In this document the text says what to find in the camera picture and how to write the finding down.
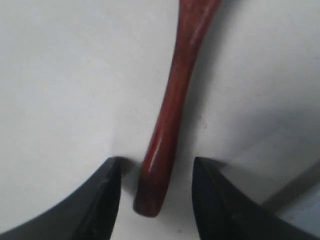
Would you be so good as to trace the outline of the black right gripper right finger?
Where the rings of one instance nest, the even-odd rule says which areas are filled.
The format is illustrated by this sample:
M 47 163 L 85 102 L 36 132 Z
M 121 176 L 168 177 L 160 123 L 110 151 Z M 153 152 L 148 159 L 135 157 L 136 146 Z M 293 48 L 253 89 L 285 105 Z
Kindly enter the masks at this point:
M 202 240 L 316 240 L 255 203 L 217 168 L 196 157 L 192 170 L 192 207 Z

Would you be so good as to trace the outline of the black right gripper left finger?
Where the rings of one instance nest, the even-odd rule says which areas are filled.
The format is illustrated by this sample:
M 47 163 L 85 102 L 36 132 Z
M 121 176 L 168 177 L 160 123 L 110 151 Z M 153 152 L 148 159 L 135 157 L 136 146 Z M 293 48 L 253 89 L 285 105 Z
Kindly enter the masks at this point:
M 109 240 L 121 198 L 121 161 L 108 158 L 56 206 L 1 233 L 2 240 Z

